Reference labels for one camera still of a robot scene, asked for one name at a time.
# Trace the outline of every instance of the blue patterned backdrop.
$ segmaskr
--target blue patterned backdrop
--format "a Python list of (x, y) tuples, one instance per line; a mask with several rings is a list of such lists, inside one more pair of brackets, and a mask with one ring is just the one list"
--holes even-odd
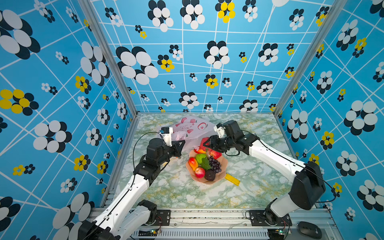
[(384, 239), (383, 1), (349, 0), (278, 118), (344, 239)]
[(92, 1), (142, 112), (273, 111), (332, 3)]
[(77, 1), (0, 3), (0, 239), (77, 239), (130, 125)]

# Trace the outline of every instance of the marble tabletop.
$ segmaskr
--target marble tabletop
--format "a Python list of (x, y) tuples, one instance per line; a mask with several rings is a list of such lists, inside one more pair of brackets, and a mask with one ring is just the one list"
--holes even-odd
[[(171, 126), (185, 116), (187, 114), (141, 114), (132, 147), (116, 189), (117, 194), (125, 187), (132, 175), (134, 143), (144, 133), (157, 131), (162, 126)], [(236, 120), (241, 129), (256, 133), (270, 146), (291, 156), (273, 114), (202, 113), (193, 114), (193, 116), (209, 120), (214, 124)], [(155, 134), (147, 134), (140, 139), (134, 153), (135, 165), (146, 153), (148, 141), (154, 137)], [(236, 153), (235, 150), (228, 152), (229, 155)], [(261, 160), (244, 153), (235, 157), (225, 157), (228, 159), (227, 173), (240, 180), (239, 186), (226, 179), (212, 185), (194, 181), (185, 167), (189, 156), (184, 153), (181, 159), (171, 158), (168, 166), (141, 195), (136, 204), (146, 199), (156, 203), (159, 208), (264, 208), (274, 198), (289, 192), (288, 180)]]

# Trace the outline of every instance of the black mouse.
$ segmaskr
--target black mouse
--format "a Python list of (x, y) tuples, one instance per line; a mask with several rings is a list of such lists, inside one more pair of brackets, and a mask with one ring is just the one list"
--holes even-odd
[(309, 222), (299, 222), (298, 228), (302, 234), (310, 236), (311, 238), (321, 239), (322, 237), (320, 228), (315, 224), (311, 224)]

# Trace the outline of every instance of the yellow block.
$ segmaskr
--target yellow block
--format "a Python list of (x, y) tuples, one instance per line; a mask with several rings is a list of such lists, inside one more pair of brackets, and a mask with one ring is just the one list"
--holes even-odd
[(225, 175), (225, 179), (228, 180), (228, 181), (230, 181), (231, 183), (235, 184), (236, 186), (239, 186), (239, 184), (240, 184), (240, 181), (239, 181), (238, 179), (232, 177), (232, 176), (229, 175), (229, 174), (226, 174), (226, 175)]

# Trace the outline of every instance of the plate of fruit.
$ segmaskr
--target plate of fruit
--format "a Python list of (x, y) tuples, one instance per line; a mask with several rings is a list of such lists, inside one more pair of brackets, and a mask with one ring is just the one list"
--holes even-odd
[(225, 178), (228, 160), (221, 153), (208, 150), (192, 150), (185, 164), (193, 180), (214, 184)]

